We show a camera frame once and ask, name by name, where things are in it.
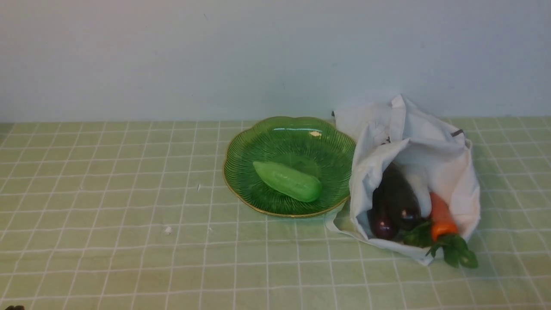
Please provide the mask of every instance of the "carrot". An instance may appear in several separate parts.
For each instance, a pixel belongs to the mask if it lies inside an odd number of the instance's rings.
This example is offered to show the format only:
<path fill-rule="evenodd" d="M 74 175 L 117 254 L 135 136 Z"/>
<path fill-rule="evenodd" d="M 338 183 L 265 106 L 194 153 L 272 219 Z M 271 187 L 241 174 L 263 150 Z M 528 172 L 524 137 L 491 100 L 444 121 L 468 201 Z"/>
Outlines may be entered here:
<path fill-rule="evenodd" d="M 436 242 L 438 237 L 445 234 L 458 234 L 459 230 L 453 221 L 446 201 L 436 193 L 430 193 L 430 202 L 433 208 L 430 213 L 433 222 L 430 233 L 433 241 Z"/>

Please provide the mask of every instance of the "eggplant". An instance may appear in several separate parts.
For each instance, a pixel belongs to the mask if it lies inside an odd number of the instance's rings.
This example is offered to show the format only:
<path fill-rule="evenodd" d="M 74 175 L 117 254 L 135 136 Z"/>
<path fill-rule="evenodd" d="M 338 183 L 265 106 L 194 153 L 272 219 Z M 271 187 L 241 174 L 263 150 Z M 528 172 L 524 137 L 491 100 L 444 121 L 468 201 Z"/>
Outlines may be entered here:
<path fill-rule="evenodd" d="M 398 234 L 398 227 L 388 214 L 381 191 L 373 192 L 373 207 L 368 211 L 368 221 L 373 235 L 379 239 L 392 240 Z"/>
<path fill-rule="evenodd" d="M 399 228 L 410 231 L 422 222 L 415 192 L 396 164 L 385 169 L 377 190 L 390 219 Z"/>

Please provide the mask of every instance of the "green glass plate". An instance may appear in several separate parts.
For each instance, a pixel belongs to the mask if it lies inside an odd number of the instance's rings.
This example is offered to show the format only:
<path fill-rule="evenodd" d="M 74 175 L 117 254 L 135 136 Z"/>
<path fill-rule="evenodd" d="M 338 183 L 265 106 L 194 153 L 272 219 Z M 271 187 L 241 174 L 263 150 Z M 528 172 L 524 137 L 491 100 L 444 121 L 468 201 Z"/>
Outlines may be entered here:
<path fill-rule="evenodd" d="M 342 204 L 350 195 L 354 141 L 313 117 L 276 116 L 258 122 L 231 142 L 224 162 L 226 184 L 249 207 L 282 217 L 310 217 Z M 277 162 L 317 177 L 322 194 L 301 202 L 266 185 L 252 165 Z"/>

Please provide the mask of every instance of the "white cloth bag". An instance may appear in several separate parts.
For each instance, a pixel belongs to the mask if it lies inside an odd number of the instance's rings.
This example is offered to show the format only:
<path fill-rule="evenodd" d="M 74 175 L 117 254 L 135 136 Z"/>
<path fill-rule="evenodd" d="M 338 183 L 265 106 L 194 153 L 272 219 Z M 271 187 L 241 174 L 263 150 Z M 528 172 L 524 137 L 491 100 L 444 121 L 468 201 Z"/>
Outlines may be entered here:
<path fill-rule="evenodd" d="M 337 109 L 337 129 L 356 140 L 350 177 L 350 203 L 326 216 L 326 227 L 362 242 L 409 256 L 423 265 L 428 249 L 374 238 L 367 211 L 382 173 L 395 161 L 425 168 L 430 191 L 449 205 L 460 235 L 468 240 L 480 219 L 480 186 L 462 130 L 420 111 L 401 95 L 389 104 Z M 440 249 L 437 257 L 442 257 Z"/>

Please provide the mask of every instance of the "cucumber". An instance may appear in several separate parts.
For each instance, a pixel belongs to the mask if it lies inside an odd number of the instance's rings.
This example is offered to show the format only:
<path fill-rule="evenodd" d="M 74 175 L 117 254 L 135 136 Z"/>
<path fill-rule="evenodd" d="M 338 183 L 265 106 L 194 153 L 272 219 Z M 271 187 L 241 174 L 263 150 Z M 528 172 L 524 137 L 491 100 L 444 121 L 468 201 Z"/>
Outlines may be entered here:
<path fill-rule="evenodd" d="M 302 202 L 321 195 L 321 182 L 312 175 L 274 162 L 253 162 L 256 173 L 272 189 Z"/>

